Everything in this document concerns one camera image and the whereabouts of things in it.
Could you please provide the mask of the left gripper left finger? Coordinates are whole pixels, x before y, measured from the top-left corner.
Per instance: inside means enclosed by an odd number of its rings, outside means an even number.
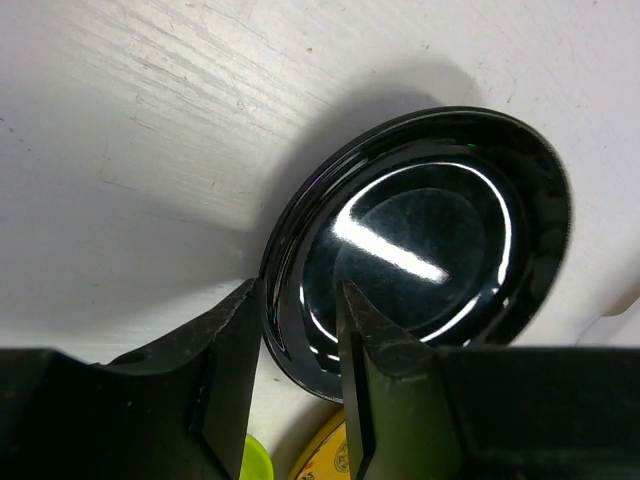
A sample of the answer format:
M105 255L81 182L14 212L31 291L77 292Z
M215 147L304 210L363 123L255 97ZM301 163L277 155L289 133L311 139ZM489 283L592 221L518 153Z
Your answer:
M5 479L235 479L261 342L262 284L107 364L1 352Z

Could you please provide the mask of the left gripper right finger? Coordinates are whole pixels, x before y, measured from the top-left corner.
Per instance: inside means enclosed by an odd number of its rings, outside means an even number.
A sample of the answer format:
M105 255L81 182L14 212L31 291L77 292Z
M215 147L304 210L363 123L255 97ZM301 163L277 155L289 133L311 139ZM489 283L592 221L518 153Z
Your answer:
M355 479L635 479L632 348L433 348L337 290Z

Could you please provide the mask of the lime green plate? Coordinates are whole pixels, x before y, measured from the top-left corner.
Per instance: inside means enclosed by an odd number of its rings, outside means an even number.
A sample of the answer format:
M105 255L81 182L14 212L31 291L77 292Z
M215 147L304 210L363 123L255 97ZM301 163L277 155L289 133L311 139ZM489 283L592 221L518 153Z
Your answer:
M247 434L241 464L240 480L273 480L271 457L262 444Z

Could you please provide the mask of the yellow patterned plate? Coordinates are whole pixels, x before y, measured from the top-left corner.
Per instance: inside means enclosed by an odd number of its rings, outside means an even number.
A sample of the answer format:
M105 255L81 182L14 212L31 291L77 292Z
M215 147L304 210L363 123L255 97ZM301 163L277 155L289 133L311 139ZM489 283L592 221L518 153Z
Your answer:
M345 413L340 409L314 435L294 467L291 480L349 480Z

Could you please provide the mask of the black plate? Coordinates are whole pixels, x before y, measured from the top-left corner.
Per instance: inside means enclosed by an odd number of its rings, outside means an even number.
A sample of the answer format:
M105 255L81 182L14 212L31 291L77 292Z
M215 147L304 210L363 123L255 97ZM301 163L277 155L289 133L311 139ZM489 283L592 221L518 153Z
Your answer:
M509 344L552 290L571 222L563 162L525 122L478 107L387 121L276 221L259 270L266 347L297 386L340 402L341 281L428 345Z

